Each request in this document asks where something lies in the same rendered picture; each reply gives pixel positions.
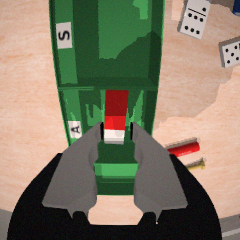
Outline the red and white eraser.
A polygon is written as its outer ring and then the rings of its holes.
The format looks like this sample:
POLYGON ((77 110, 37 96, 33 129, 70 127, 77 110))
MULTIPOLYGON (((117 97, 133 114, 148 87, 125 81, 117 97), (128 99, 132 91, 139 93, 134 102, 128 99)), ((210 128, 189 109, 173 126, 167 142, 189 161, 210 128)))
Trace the red and white eraser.
POLYGON ((104 143, 124 143, 128 93, 128 90, 106 90, 104 143))

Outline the green three-compartment bin rack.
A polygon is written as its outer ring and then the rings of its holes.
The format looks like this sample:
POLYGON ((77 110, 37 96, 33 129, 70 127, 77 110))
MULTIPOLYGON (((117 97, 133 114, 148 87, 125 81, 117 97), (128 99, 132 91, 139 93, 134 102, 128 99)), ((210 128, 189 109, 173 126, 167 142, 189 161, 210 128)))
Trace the green three-compartment bin rack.
POLYGON ((68 147, 99 121, 104 122, 105 130, 105 90, 128 90, 124 143, 104 144, 103 130, 94 163, 117 165, 93 165, 93 171, 97 195, 134 196, 139 166, 128 165, 138 164, 130 122, 152 136, 165 0, 48 1, 54 71, 68 147))

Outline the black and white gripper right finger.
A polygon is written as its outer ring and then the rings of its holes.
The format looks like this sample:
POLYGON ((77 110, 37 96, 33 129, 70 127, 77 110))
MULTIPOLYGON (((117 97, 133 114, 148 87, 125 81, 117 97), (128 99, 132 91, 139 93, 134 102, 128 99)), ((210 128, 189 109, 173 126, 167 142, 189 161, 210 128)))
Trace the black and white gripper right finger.
POLYGON ((222 240, 216 209, 199 181, 178 159, 136 122, 130 122, 135 143, 134 204, 154 212, 158 224, 171 225, 198 240, 222 240))

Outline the red battery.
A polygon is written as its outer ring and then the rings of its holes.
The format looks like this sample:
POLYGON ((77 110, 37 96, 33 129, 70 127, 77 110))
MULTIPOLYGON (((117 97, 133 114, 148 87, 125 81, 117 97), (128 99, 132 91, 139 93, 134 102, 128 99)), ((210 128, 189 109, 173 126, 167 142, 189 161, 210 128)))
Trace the red battery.
POLYGON ((177 147, 166 149, 166 150, 169 151, 170 153, 174 153, 177 157, 179 157, 179 156, 183 156, 186 154, 199 151, 200 146, 199 146, 199 143, 196 141, 196 142, 192 142, 189 144, 177 146, 177 147))

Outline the white domino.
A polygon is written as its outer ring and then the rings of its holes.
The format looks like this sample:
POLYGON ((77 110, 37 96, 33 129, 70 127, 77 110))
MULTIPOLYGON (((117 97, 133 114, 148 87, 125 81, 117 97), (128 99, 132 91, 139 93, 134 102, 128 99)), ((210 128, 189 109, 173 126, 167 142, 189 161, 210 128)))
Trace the white domino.
POLYGON ((219 46, 222 67, 240 63, 240 40, 219 46))
POLYGON ((212 0, 186 0, 178 32, 201 39, 212 0))

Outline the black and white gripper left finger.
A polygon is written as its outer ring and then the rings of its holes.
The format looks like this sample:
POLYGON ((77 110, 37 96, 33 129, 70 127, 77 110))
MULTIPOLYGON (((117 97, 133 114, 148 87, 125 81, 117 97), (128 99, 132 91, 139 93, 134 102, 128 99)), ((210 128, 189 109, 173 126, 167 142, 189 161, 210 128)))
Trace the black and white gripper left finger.
POLYGON ((103 130, 104 122, 99 121, 57 153, 30 182, 12 213, 7 240, 27 240, 46 227, 72 223, 75 211, 83 211, 88 218, 97 203, 93 165, 103 130))

